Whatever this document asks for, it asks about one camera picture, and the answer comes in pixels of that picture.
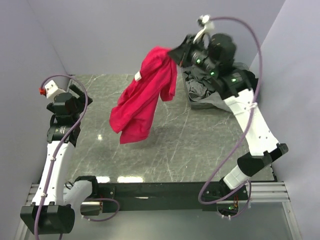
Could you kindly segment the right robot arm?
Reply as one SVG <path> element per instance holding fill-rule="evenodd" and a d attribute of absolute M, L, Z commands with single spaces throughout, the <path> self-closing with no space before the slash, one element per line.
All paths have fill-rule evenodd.
<path fill-rule="evenodd" d="M 249 152 L 237 159 L 237 165 L 221 179 L 219 193 L 230 200 L 237 187 L 289 151 L 269 129 L 256 101 L 258 79 L 249 70 L 234 63 L 236 44 L 226 34 L 214 34 L 204 45 L 202 38 L 188 34 L 170 50 L 170 58 L 182 68 L 192 67 L 204 73 L 215 92 L 235 116 L 245 134 Z"/>

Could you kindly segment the red t-shirt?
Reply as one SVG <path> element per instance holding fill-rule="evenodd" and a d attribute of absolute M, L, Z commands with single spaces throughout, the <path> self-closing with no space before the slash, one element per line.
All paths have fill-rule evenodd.
<path fill-rule="evenodd" d="M 121 133 L 119 143 L 129 144 L 148 138 L 158 100 L 169 102 L 176 94 L 177 65 L 169 48 L 156 46 L 148 52 L 140 70 L 112 108 L 109 124 Z"/>

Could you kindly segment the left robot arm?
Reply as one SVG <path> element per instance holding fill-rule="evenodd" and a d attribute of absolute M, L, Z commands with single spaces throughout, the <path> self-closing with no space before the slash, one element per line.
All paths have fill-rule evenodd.
<path fill-rule="evenodd" d="M 93 101 L 76 85 L 70 88 L 76 96 L 59 88 L 53 80 L 39 90 L 50 100 L 46 108 L 52 113 L 46 161 L 31 204 L 20 211 L 20 218 L 36 237 L 70 233 L 82 202 L 94 201 L 100 195 L 95 176 L 79 176 L 71 189 L 64 191 L 67 167 L 81 131 L 82 114 Z"/>

